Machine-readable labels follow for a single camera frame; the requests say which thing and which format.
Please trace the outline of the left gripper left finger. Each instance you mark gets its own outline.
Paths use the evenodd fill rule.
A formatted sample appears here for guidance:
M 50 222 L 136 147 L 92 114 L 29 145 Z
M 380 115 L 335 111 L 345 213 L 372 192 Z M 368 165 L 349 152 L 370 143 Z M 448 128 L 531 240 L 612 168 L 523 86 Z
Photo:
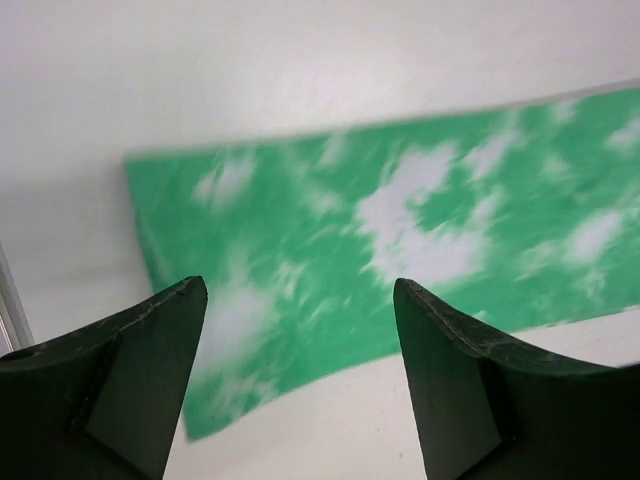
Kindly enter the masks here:
M 206 306 L 191 276 L 2 356 L 2 478 L 162 478 Z

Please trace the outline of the green white tie-dye trousers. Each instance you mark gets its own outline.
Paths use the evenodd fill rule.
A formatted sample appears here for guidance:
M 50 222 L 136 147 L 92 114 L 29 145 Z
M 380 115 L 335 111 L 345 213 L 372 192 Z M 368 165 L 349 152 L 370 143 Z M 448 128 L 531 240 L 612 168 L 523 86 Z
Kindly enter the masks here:
M 398 353 L 399 278 L 507 332 L 639 303 L 639 92 L 124 164 L 155 290 L 201 276 L 190 440 Z

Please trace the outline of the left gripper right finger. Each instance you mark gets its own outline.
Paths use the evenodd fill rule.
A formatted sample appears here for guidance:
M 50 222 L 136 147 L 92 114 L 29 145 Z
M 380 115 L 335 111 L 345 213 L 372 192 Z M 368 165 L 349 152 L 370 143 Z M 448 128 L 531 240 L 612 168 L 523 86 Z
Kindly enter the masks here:
M 394 312 L 430 479 L 635 479 L 639 368 L 557 354 L 409 279 Z

